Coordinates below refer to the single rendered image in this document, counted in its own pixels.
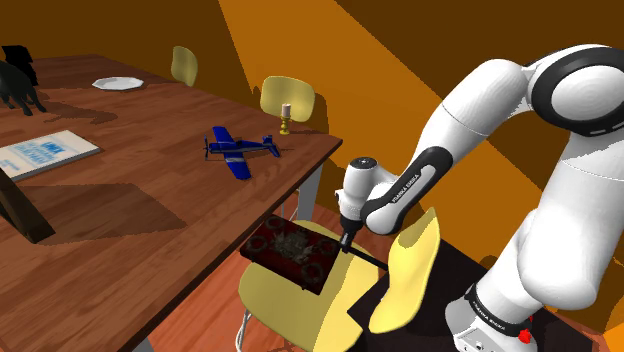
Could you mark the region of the black animal figure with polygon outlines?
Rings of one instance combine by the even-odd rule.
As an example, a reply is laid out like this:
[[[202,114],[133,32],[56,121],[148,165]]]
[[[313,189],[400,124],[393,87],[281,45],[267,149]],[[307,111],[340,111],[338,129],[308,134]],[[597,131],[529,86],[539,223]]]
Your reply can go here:
[[[33,115],[28,104],[35,105],[41,112],[46,112],[28,76],[14,65],[2,60],[0,60],[0,98],[9,109],[15,109],[18,105],[26,116]]]

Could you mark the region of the dark robot stand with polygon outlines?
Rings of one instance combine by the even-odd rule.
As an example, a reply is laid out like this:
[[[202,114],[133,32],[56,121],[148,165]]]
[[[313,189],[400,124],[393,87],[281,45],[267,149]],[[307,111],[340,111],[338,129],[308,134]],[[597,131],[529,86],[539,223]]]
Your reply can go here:
[[[414,319],[389,333],[369,331],[370,316],[389,287],[385,275],[348,310],[363,332],[346,352],[458,352],[446,325],[445,307],[485,273],[484,267],[442,241]],[[590,338],[545,309],[533,315],[531,332],[538,352],[598,352]]]

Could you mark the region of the yellow chair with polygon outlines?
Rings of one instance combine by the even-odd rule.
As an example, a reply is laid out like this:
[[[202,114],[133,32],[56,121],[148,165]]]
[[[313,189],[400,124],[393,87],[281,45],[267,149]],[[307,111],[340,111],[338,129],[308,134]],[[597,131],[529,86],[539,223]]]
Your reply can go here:
[[[171,75],[179,82],[192,87],[198,74],[198,60],[186,47],[174,46],[172,52]]]
[[[293,121],[305,122],[315,104],[313,87],[301,80],[286,76],[269,76],[262,84],[260,107],[267,114],[280,117],[283,104],[290,104]]]
[[[238,289],[246,319],[256,317],[308,352],[346,352],[363,331],[348,310],[377,282],[381,270],[388,273],[389,287],[371,315],[369,331],[394,331],[416,316],[440,245],[434,209],[395,238],[386,262],[357,244],[343,252],[340,236],[314,222],[294,223],[339,242],[328,279],[316,295],[250,260]]]

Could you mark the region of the wooden dining table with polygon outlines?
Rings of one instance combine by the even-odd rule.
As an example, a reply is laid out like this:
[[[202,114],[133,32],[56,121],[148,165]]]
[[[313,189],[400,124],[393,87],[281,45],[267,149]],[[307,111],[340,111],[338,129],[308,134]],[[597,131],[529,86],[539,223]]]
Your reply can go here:
[[[0,219],[0,349],[129,352],[339,147],[340,140],[95,54],[34,64],[46,112],[0,108],[0,146],[69,130],[101,151],[19,188],[55,233],[32,244]],[[107,91],[100,78],[140,88]],[[280,156],[246,152],[251,178],[222,154],[271,135]]]

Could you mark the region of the white and blue book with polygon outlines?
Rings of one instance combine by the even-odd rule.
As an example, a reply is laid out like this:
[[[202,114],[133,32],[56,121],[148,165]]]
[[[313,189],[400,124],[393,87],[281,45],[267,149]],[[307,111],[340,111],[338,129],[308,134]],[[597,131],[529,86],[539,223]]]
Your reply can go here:
[[[0,148],[0,168],[13,181],[99,153],[101,149],[64,130]]]

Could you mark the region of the dark brown slanted board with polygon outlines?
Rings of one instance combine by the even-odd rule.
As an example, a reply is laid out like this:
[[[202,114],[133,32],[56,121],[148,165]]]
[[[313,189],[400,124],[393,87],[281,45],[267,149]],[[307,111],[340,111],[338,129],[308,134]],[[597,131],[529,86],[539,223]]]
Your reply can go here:
[[[55,233],[47,220],[1,168],[0,215],[33,244]]]

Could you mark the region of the white plate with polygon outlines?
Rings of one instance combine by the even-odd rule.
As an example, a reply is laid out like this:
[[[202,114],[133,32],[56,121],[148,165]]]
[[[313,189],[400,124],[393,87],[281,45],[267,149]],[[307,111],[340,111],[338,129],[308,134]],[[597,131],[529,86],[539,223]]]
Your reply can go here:
[[[108,77],[97,79],[92,86],[107,91],[125,91],[140,88],[143,84],[143,80],[134,77]]]

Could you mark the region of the blue toy airplane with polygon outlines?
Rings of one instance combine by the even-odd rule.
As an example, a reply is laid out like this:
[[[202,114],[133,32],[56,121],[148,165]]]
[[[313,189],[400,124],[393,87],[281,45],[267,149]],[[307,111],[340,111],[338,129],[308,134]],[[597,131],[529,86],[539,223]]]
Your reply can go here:
[[[231,172],[239,180],[251,178],[250,169],[244,156],[246,152],[268,150],[273,156],[280,156],[280,151],[273,143],[271,135],[263,136],[261,142],[252,142],[234,140],[223,126],[214,126],[212,131],[215,137],[214,143],[209,143],[207,136],[204,136],[205,159],[208,159],[209,154],[222,154]]]

